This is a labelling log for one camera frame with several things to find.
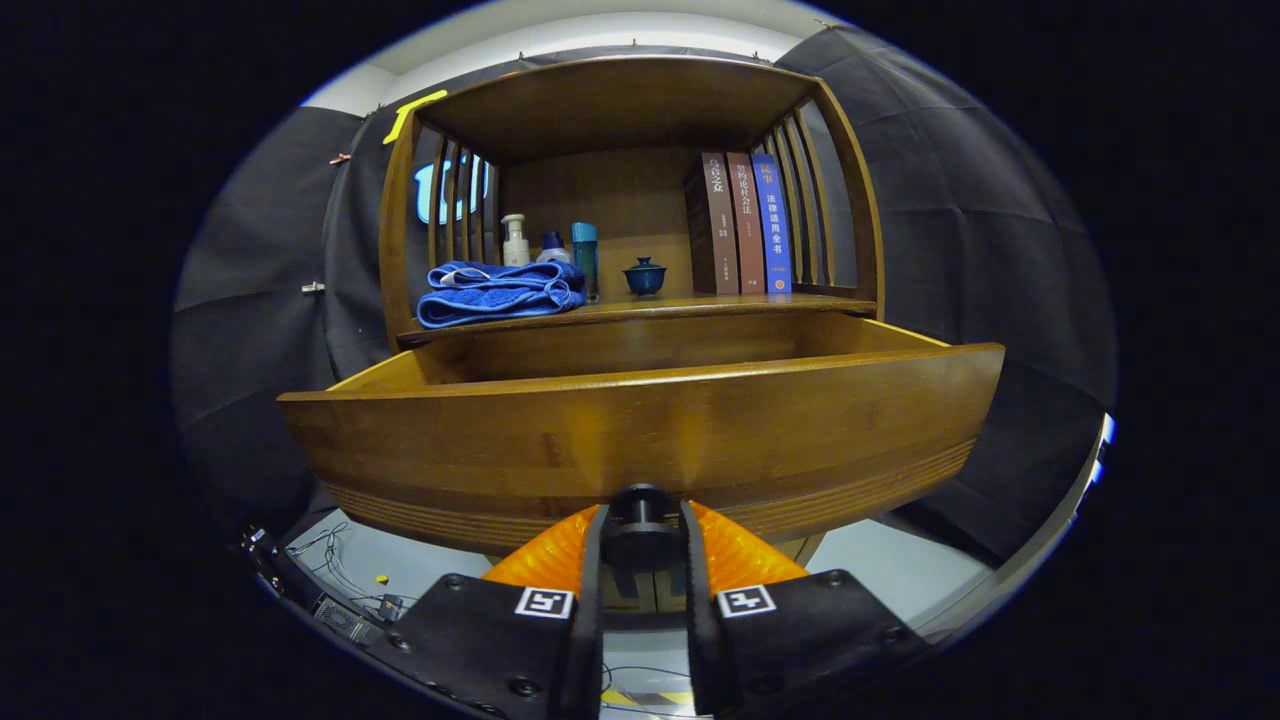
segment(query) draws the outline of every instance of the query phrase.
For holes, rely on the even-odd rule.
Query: book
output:
[[[701,154],[698,164],[685,177],[685,209],[689,213],[689,259],[694,290],[736,295],[737,243],[724,155]]]
[[[764,227],[764,283],[769,292],[791,292],[791,238],[783,209],[778,161],[773,155],[753,152],[760,222]]]
[[[742,293],[764,292],[764,241],[760,237],[760,205],[755,176],[746,152],[726,152],[733,219],[737,225],[737,279]]]

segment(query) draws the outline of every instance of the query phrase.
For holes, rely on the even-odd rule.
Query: blue book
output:
[[[760,224],[764,236],[764,284],[771,293],[791,292],[791,241],[787,213],[782,208],[778,161],[765,152],[751,154],[755,190],[760,199]]]

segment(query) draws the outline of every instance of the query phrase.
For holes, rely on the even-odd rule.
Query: white ceiling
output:
[[[822,29],[814,18],[832,24],[844,22],[812,5],[788,0],[494,0],[410,35],[367,63],[399,76],[471,44],[524,27],[626,12],[718,17],[795,37],[809,37]]]

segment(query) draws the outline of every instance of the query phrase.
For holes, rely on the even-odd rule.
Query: white floor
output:
[[[293,546],[302,546],[325,530],[348,523],[335,536],[340,562],[325,562],[328,541],[312,544],[300,559],[316,569],[319,580],[344,597],[396,593],[421,597],[442,575],[460,573],[479,577],[490,564],[474,552],[428,544],[352,521],[335,510],[303,533]],[[918,629],[992,575],[968,555],[918,536],[863,520],[827,533],[806,565],[814,573],[842,568],[852,573],[890,610]],[[385,575],[385,585],[378,583]],[[376,601],[361,601],[374,609]],[[612,670],[600,717],[694,717],[687,680],[689,657],[684,630],[608,632],[604,664]],[[611,680],[605,676],[605,685]]]

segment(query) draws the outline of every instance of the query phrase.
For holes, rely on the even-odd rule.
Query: orange gripper base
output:
[[[599,507],[593,505],[547,528],[494,565],[483,579],[508,585],[571,591],[577,597],[582,584],[582,544],[591,518]]]
[[[690,501],[703,529],[712,594],[809,575],[794,560],[719,512]]]

